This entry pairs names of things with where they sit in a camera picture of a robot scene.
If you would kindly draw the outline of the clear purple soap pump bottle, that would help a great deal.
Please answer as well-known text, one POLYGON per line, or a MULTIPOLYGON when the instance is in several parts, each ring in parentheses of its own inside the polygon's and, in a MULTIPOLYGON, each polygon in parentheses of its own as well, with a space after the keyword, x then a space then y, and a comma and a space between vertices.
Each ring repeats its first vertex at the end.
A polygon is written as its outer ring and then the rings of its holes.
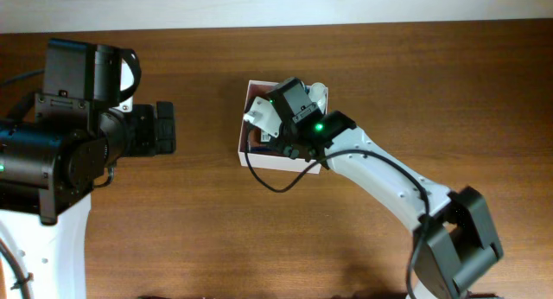
POLYGON ((310 99, 317 104, 322 113, 327 109, 328 88, 321 82, 315 82, 308 89, 310 99))

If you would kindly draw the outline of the green white small box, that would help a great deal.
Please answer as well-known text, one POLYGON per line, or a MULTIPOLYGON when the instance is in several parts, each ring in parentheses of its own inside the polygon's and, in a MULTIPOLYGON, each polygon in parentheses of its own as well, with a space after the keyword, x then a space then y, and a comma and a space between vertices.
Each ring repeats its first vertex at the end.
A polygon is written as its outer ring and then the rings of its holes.
POLYGON ((271 139, 271 136, 270 134, 266 133, 266 132, 261 132, 260 134, 260 142, 261 143, 268 143, 271 139))

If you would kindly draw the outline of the blue disposable razor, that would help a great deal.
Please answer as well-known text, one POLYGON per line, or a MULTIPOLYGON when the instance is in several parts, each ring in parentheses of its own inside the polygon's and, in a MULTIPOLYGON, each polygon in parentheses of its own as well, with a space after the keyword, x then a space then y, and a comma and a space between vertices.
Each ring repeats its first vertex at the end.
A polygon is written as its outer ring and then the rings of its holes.
POLYGON ((276 154, 276 151, 267 147, 251 147, 249 152, 254 154, 276 154))

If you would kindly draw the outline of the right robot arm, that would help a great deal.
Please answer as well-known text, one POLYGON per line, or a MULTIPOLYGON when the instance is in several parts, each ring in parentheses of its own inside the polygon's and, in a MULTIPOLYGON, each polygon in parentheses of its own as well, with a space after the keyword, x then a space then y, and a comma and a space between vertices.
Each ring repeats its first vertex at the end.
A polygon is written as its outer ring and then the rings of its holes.
POLYGON ((290 158, 309 160, 363 188, 411 233, 410 298, 467 298, 503 256, 493 217, 474 188, 455 192, 377 146, 347 115, 324 113, 298 79, 272 87, 266 102, 277 127, 271 141, 290 158))

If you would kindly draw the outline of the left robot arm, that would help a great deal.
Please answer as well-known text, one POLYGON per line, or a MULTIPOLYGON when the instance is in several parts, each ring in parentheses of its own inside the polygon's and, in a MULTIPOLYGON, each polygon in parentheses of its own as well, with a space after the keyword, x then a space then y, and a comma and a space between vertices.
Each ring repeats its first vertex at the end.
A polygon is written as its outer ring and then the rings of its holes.
POLYGON ((137 105, 135 51, 52 39, 42 86, 1 121, 1 278, 7 298, 86 296, 92 192, 118 160, 176 149, 171 103, 137 105))

